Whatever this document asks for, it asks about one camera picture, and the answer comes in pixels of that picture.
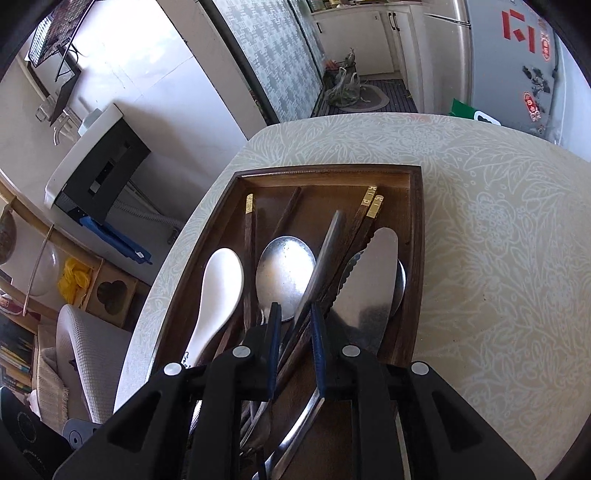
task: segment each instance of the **wooden box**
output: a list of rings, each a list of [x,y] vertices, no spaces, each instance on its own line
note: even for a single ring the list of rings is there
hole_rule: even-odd
[[[80,308],[94,316],[122,328],[138,279],[102,260],[92,272],[88,293]]]
[[[301,195],[290,221],[280,234],[302,239],[315,256],[336,210],[345,212],[347,232],[369,186],[377,186],[377,194],[384,196],[374,229],[387,226],[397,233],[398,258],[407,273],[407,288],[401,307],[389,320],[378,358],[399,366],[410,363],[423,289],[421,169],[389,164],[330,165],[268,168],[234,175],[207,221],[171,301],[154,368],[162,368],[166,363],[178,362],[182,358],[199,313],[203,271],[211,254],[218,248],[227,247],[244,257],[246,196],[253,193],[255,197],[255,258],[258,261],[298,186],[303,188]],[[230,322],[242,323],[241,316],[242,302]],[[212,358],[220,338],[221,334],[212,340],[204,353],[207,359]],[[272,431],[265,445],[267,455],[289,431],[315,386],[310,350],[274,404]],[[325,403],[284,478],[349,480],[352,473],[350,442],[350,405]],[[250,478],[253,473],[253,469],[246,469],[242,477]]]

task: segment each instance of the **patterned wall panel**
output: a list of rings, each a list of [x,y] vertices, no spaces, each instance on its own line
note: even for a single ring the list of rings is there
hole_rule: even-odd
[[[286,1],[215,0],[281,122],[310,117],[322,89],[310,50]],[[301,1],[302,8],[308,8]],[[321,58],[310,20],[301,11],[298,16],[310,34],[314,56]]]

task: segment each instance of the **red magnet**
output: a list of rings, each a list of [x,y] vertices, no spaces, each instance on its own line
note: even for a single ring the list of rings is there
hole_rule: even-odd
[[[550,61],[551,53],[550,53],[550,36],[546,32],[542,32],[542,56],[544,57],[545,61]]]
[[[530,92],[524,92],[523,101],[525,102],[525,105],[530,112],[531,121],[535,122],[537,120],[540,120],[542,118],[542,114],[540,113],[538,104],[535,102]]]

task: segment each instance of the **utensil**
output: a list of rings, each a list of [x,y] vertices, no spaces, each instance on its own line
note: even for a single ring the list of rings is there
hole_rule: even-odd
[[[308,312],[310,311],[310,305],[313,301],[318,299],[320,289],[326,280],[326,271],[335,254],[337,243],[340,239],[344,225],[345,214],[341,210],[337,210],[333,215],[329,229],[324,236],[324,241],[322,242],[322,247],[320,248],[320,253],[318,254],[318,260],[316,261],[316,266],[314,267],[314,271],[312,272],[312,276],[308,282],[306,291],[302,295],[300,303],[295,310],[292,328],[288,330],[282,342],[281,346],[283,348],[280,348],[280,359],[284,355],[289,356],[289,354],[293,351],[293,348],[296,345],[295,342],[299,338],[302,328],[306,326],[305,322]]]
[[[378,353],[388,323],[397,267],[398,236],[390,228],[380,228],[331,308],[343,322],[349,340],[374,355]]]
[[[343,287],[345,281],[347,280],[347,277],[353,270],[353,267],[361,258],[362,253],[363,250],[361,250],[361,252],[356,253],[353,257],[351,257],[351,259],[347,263],[345,271],[343,272],[343,275],[340,278],[339,291]],[[404,270],[402,262],[398,260],[398,268],[396,269],[396,285],[394,287],[394,297],[392,298],[392,309],[390,310],[390,317],[392,317],[392,315],[394,315],[400,307],[400,304],[402,303],[402,297],[404,296],[404,290],[406,290],[406,271]]]
[[[244,216],[244,331],[256,325],[258,306],[256,305],[255,288],[255,236],[256,216],[254,212],[254,195],[246,197]]]
[[[326,312],[330,308],[333,299],[337,296],[340,275],[342,274],[346,265],[345,259],[352,256],[355,252],[358,252],[359,250],[363,249],[367,244],[368,235],[373,228],[375,219],[379,213],[383,200],[383,196],[376,195],[369,209],[365,208],[363,204],[360,205],[358,213],[363,211],[363,209],[365,208],[366,214],[362,218],[358,230],[355,231],[354,229],[351,229],[349,231],[348,237],[350,238],[351,236],[354,236],[354,239],[351,243],[351,246],[348,249],[348,254],[342,258],[338,257],[336,266],[333,266],[333,268],[331,268],[331,272],[333,272],[332,275],[329,275],[329,278],[331,278],[331,280],[327,283],[325,289],[323,289],[323,292],[320,295],[320,306],[323,312]],[[278,393],[280,393],[282,389],[285,387],[285,384],[291,378],[293,372],[296,370],[301,357],[308,351],[308,348],[310,346],[310,338],[310,327],[309,325],[307,325],[301,332],[299,339],[297,339],[297,343],[295,344],[292,353],[290,353],[290,355],[287,357],[284,355],[282,361],[280,361],[280,369],[277,374]]]
[[[349,340],[374,354],[382,342],[390,316],[397,264],[396,233],[390,228],[376,230],[363,254],[356,259],[331,308],[331,314],[340,319]],[[278,449],[265,462],[270,480],[279,479],[287,469],[320,411],[321,400],[316,390]],[[252,480],[259,480],[258,473]]]
[[[320,248],[320,253],[318,254],[318,261],[314,266],[314,271],[310,277],[306,291],[302,295],[295,310],[293,327],[288,331],[288,334],[286,334],[284,341],[282,342],[281,347],[285,346],[285,348],[280,347],[280,359],[281,357],[289,356],[297,342],[298,332],[300,332],[302,328],[305,327],[305,321],[310,310],[310,305],[320,293],[320,289],[326,276],[326,269],[335,253],[336,245],[339,241],[344,225],[345,214],[341,210],[337,210],[333,215],[329,228],[326,232],[326,235],[324,236],[324,241],[322,242],[322,247]],[[245,446],[254,448],[267,441],[271,431],[269,415],[269,404],[261,405],[257,413],[254,415],[252,415],[251,411],[251,424],[242,438],[241,449]]]
[[[277,225],[275,226],[275,230],[273,231],[273,234],[271,235],[271,240],[274,240],[275,238],[280,236],[282,231],[285,229],[285,226],[287,225],[287,222],[290,219],[291,214],[293,213],[294,209],[296,208],[296,204],[297,204],[298,200],[300,199],[300,194],[301,194],[301,187],[296,187],[294,189],[294,191],[291,193],[291,197],[287,201],[287,205],[285,206],[285,209],[283,210],[283,213],[281,214],[281,217],[279,218],[279,221],[277,222]]]
[[[182,363],[195,366],[214,335],[234,313],[242,295],[244,272],[238,255],[229,248],[216,250],[203,274],[199,316]]]
[[[281,305],[283,322],[294,316],[315,264],[308,245],[294,236],[280,236],[267,245],[256,268],[255,280],[256,296],[265,318],[274,301]]]
[[[281,478],[296,454],[301,441],[304,439],[305,433],[310,430],[310,427],[323,404],[324,398],[320,397],[320,392],[318,391],[318,388],[316,388],[307,405],[304,407],[304,411],[295,421],[291,430],[285,435],[285,438],[283,438],[279,447],[277,447],[271,456],[265,461],[265,471],[268,480],[277,480]],[[252,480],[259,479],[259,473],[255,473],[252,477]]]

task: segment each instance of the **refrigerator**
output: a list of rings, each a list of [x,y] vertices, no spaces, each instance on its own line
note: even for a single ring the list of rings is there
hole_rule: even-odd
[[[522,0],[424,0],[434,111],[453,99],[541,138],[550,120],[554,32]]]

